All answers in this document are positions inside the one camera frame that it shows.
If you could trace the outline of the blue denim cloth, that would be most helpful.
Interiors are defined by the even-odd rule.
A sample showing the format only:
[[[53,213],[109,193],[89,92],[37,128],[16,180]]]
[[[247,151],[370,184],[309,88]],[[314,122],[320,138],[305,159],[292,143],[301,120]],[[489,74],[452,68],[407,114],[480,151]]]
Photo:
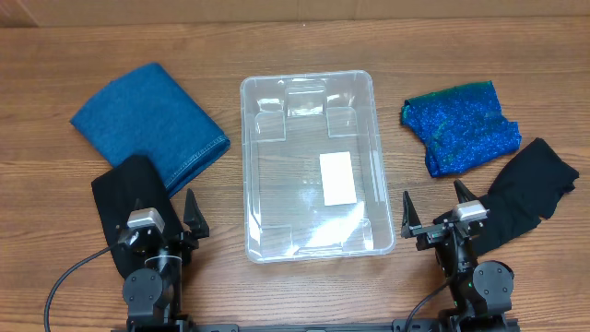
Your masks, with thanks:
[[[70,124],[113,167],[148,157],[169,196],[230,149],[220,126],[158,63],[111,81]]]

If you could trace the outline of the sparkly blue green cloth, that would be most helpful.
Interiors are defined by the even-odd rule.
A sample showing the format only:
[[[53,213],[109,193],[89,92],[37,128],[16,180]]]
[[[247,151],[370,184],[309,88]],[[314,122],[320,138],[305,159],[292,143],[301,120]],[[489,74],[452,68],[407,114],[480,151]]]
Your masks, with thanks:
[[[517,122],[502,114],[490,81],[468,83],[404,102],[400,123],[425,147],[431,177],[460,174],[520,148]]]

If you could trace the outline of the black cloth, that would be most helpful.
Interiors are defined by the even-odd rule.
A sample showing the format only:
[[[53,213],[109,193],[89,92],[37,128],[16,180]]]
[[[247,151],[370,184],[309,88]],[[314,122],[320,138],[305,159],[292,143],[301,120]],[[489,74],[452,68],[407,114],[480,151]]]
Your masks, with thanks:
[[[563,197],[574,189],[579,172],[536,138],[501,170],[480,203],[490,211],[484,231],[472,240],[484,255],[549,219]]]
[[[108,245],[117,243],[120,229],[126,226],[137,198],[141,200],[142,208],[155,208],[162,216],[165,237],[170,238],[183,231],[166,187],[146,156],[127,158],[96,178],[91,187]]]

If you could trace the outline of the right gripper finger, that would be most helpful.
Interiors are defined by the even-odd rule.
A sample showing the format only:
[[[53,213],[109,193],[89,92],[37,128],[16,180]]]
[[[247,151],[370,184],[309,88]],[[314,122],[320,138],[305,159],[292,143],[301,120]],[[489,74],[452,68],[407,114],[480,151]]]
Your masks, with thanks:
[[[460,204],[478,200],[478,198],[460,180],[454,181],[454,189]]]
[[[403,216],[401,226],[401,236],[410,238],[415,236],[415,232],[422,227],[416,209],[410,198],[409,192],[403,193]]]

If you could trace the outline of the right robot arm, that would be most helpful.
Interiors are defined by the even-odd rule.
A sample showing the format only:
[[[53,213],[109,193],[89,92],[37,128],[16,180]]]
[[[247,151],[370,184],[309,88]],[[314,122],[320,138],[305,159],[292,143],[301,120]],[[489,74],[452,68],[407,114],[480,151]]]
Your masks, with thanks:
[[[424,226],[409,192],[403,193],[401,235],[417,240],[419,251],[433,248],[445,274],[445,282],[412,309],[406,319],[396,319],[394,331],[518,331],[515,319],[505,313],[512,309],[513,271],[503,262],[479,263],[472,240],[479,236],[489,211],[465,185],[454,181],[458,204],[441,223]],[[444,289],[451,292],[454,307],[438,316],[417,319],[416,313]]]

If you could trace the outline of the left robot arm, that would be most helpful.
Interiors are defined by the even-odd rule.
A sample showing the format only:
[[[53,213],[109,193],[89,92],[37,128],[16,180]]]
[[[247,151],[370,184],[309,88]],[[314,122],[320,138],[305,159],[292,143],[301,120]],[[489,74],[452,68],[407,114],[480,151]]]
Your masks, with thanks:
[[[190,315],[182,313],[182,268],[191,263],[199,241],[209,236],[194,192],[186,194],[183,222],[186,230],[164,235],[165,223],[153,208],[133,211],[118,244],[139,255],[143,266],[125,278],[128,331],[195,331]]]

